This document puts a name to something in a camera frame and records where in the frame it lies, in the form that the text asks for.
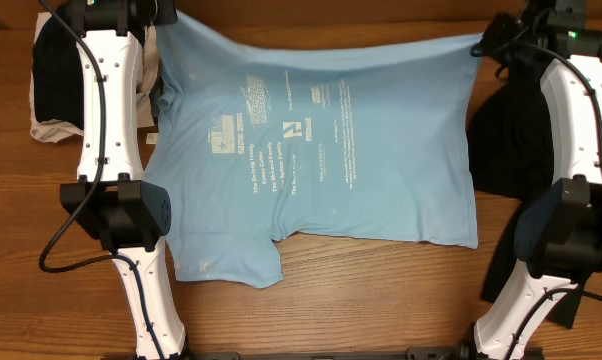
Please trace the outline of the light blue printed t-shirt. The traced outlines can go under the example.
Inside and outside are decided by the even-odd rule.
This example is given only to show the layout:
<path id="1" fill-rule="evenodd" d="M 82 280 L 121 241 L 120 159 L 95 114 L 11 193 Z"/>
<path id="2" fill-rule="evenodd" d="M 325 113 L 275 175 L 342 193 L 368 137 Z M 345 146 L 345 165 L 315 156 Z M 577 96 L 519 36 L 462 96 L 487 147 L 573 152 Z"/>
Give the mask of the light blue printed t-shirt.
<path id="1" fill-rule="evenodd" d="M 264 49 L 181 16 L 157 32 L 163 93 L 146 169 L 180 281 L 266 288 L 290 235 L 475 248 L 466 113 L 475 34 Z"/>

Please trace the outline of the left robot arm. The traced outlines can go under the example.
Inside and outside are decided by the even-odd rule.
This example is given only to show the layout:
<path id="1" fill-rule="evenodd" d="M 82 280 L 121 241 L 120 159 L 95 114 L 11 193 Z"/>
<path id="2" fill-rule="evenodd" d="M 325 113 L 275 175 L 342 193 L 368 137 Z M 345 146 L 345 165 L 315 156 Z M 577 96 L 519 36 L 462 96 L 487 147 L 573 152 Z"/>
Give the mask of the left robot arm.
<path id="1" fill-rule="evenodd" d="M 175 3 L 69 1 L 65 11 L 58 21 L 77 43 L 84 133 L 77 179 L 60 187 L 69 214 L 62 227 L 78 224 L 116 266 L 134 322 L 134 358 L 187 359 L 166 265 L 171 203 L 164 188 L 145 181 L 137 139 L 142 42 L 148 27 L 176 23 Z"/>

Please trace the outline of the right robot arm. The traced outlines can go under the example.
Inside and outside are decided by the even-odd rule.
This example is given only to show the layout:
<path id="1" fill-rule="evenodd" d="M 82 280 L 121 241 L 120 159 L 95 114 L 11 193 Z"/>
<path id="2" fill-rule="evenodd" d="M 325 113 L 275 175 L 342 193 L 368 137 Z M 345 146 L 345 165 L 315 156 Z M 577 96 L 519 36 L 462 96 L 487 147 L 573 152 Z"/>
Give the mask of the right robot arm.
<path id="1" fill-rule="evenodd" d="M 602 272 L 602 30 L 581 1 L 529 1 L 500 13 L 471 48 L 503 86 L 469 122 L 476 190 L 520 205 L 492 258 L 460 359 L 539 359 L 545 320 L 571 326 Z"/>

